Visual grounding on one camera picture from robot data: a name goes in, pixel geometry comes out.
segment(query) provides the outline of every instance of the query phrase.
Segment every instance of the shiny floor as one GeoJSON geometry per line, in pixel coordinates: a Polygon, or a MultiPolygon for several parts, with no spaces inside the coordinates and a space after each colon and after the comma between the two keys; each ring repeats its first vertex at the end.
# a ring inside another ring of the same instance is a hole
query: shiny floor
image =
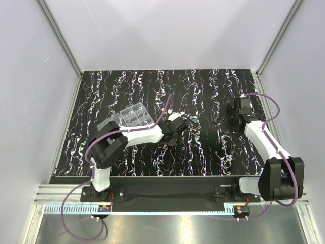
{"type": "MultiPolygon", "coordinates": [[[[261,206],[252,206],[251,215],[261,211],[261,206]]],[[[68,228],[84,217],[66,215],[68,228]]],[[[107,229],[91,243],[307,243],[297,210],[279,205],[259,219],[240,222],[230,216],[111,215],[104,220],[107,229]]],[[[92,238],[99,230],[100,224],[92,219],[71,229],[82,238],[92,238]]],[[[45,214],[36,243],[83,243],[62,233],[60,215],[45,214]]]]}

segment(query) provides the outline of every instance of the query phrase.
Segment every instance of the white backdrop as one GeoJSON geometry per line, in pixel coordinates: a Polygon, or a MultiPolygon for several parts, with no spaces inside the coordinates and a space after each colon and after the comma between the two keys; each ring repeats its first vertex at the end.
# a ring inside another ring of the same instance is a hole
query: white backdrop
{"type": "Polygon", "coordinates": [[[0,1],[0,242],[22,243],[77,76],[35,0],[0,1]]]}
{"type": "Polygon", "coordinates": [[[305,1],[262,73],[280,105],[284,148],[305,162],[304,187],[325,241],[325,2],[305,1]]]}
{"type": "Polygon", "coordinates": [[[256,70],[294,0],[46,2],[83,70],[256,70]]]}

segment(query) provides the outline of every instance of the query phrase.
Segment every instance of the black marble tablecloth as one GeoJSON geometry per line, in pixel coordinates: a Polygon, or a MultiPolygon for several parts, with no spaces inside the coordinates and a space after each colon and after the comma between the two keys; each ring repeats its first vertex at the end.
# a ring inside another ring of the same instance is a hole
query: black marble tablecloth
{"type": "MultiPolygon", "coordinates": [[[[130,147],[111,175],[259,174],[263,162],[251,141],[213,122],[223,104],[253,92],[250,70],[85,71],[55,175],[90,175],[85,146],[98,124],[137,102],[156,120],[170,93],[174,112],[198,117],[200,136],[188,131],[177,146],[130,147]]],[[[259,99],[251,97],[251,101],[255,112],[262,114],[259,99]]]]}

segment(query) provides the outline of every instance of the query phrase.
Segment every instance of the cable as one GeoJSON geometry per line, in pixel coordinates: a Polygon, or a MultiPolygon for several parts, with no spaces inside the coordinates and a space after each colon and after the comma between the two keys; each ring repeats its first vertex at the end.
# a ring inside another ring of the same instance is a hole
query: cable
{"type": "Polygon", "coordinates": [[[111,135],[114,135],[114,134],[118,134],[118,133],[124,133],[124,132],[133,132],[133,131],[145,131],[145,130],[150,130],[152,128],[154,128],[161,120],[162,116],[164,115],[164,113],[166,112],[167,110],[167,106],[168,106],[168,103],[169,103],[169,100],[171,98],[172,94],[169,94],[168,98],[167,98],[167,101],[165,103],[165,106],[164,106],[164,109],[162,110],[158,120],[152,125],[152,126],[149,126],[149,127],[143,127],[143,128],[134,128],[134,129],[130,129],[130,130],[117,130],[117,131],[111,131],[101,137],[99,137],[98,139],[96,139],[91,145],[89,145],[88,149],[86,150],[86,153],[85,153],[85,159],[88,163],[90,163],[92,166],[93,163],[91,161],[91,159],[89,158],[89,153],[91,151],[91,149],[96,145],[96,143],[98,143],[99,141],[111,136],[111,135]]]}
{"type": "Polygon", "coordinates": [[[77,240],[80,240],[80,241],[93,241],[93,240],[96,240],[96,239],[97,239],[97,238],[102,234],[103,229],[104,229],[104,221],[103,221],[102,219],[100,219],[100,218],[97,218],[97,220],[100,220],[100,222],[101,222],[101,224],[102,224],[102,228],[101,228],[100,232],[99,232],[98,235],[95,236],[94,238],[91,238],[91,239],[83,239],[83,238],[77,237],[77,236],[75,236],[73,233],[71,233],[71,231],[67,228],[67,225],[66,225],[66,223],[65,223],[65,221],[64,221],[64,217],[63,217],[63,207],[64,207],[64,204],[66,203],[68,197],[69,197],[69,196],[70,196],[70,195],[71,195],[71,194],[72,194],[76,189],[78,189],[79,187],[84,186],[84,185],[88,185],[88,184],[91,184],[91,182],[88,181],[88,182],[82,183],[82,184],[80,184],[80,185],[74,187],[74,188],[73,188],[73,189],[72,189],[72,190],[71,190],[71,191],[66,195],[66,197],[65,197],[65,199],[63,200],[62,205],[61,205],[61,213],[60,213],[60,215],[61,215],[61,221],[62,221],[62,224],[63,224],[64,229],[66,230],[66,232],[67,232],[70,236],[72,236],[73,238],[75,238],[75,239],[77,239],[77,240]]]}
{"type": "Polygon", "coordinates": [[[270,99],[270,100],[275,104],[275,106],[277,107],[277,110],[278,110],[278,111],[277,111],[276,115],[275,115],[274,117],[272,117],[272,118],[266,120],[266,121],[262,124],[262,131],[263,131],[264,135],[267,137],[267,139],[269,140],[269,142],[273,145],[273,147],[278,151],[279,155],[280,155],[280,156],[282,157],[282,159],[284,160],[284,162],[285,162],[285,164],[286,164],[286,166],[287,166],[287,168],[288,168],[288,170],[289,170],[289,173],[290,173],[290,176],[291,176],[291,178],[292,178],[292,181],[293,181],[293,183],[294,183],[294,188],[295,188],[295,195],[294,195],[293,201],[292,201],[290,204],[284,204],[284,203],[282,203],[282,202],[280,202],[280,201],[276,201],[276,202],[279,203],[280,205],[284,206],[284,207],[292,207],[292,206],[294,206],[294,204],[296,203],[296,201],[297,201],[297,199],[298,199],[298,184],[297,184],[297,180],[296,180],[295,174],[294,174],[294,172],[293,172],[293,169],[291,168],[291,165],[290,165],[288,159],[284,156],[284,154],[283,154],[281,151],[279,151],[279,147],[278,147],[278,146],[276,145],[276,143],[272,140],[272,138],[269,136],[269,134],[266,132],[266,130],[264,130],[265,125],[266,125],[268,122],[270,122],[270,121],[276,119],[276,118],[279,116],[279,114],[280,114],[280,106],[279,106],[279,104],[278,104],[278,103],[277,103],[273,98],[271,98],[271,97],[269,97],[268,95],[265,95],[265,94],[260,94],[260,93],[248,93],[248,94],[245,94],[245,96],[246,96],[246,97],[248,97],[248,96],[262,96],[262,97],[266,97],[266,98],[270,99]]]}

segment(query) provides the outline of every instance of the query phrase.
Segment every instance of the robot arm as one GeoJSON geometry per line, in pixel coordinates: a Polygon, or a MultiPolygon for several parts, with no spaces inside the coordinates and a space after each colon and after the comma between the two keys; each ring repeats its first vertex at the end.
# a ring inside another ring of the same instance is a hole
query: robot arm
{"type": "Polygon", "coordinates": [[[239,191],[245,194],[261,195],[266,201],[293,199],[295,188],[288,168],[278,153],[281,151],[288,159],[298,184],[298,198],[303,193],[304,162],[293,158],[275,140],[263,122],[253,113],[247,97],[234,99],[234,106],[226,105],[221,112],[224,125],[236,135],[245,134],[261,155],[265,166],[260,177],[243,177],[239,179],[239,191]]]}
{"type": "Polygon", "coordinates": [[[123,157],[126,148],[143,143],[174,145],[182,132],[188,128],[188,122],[184,121],[180,114],[172,114],[167,121],[161,121],[155,127],[144,130],[152,125],[120,127],[111,121],[90,139],[89,145],[105,134],[121,131],[99,141],[90,151],[94,164],[92,184],[96,191],[101,192],[110,186],[111,168],[123,157]]]}

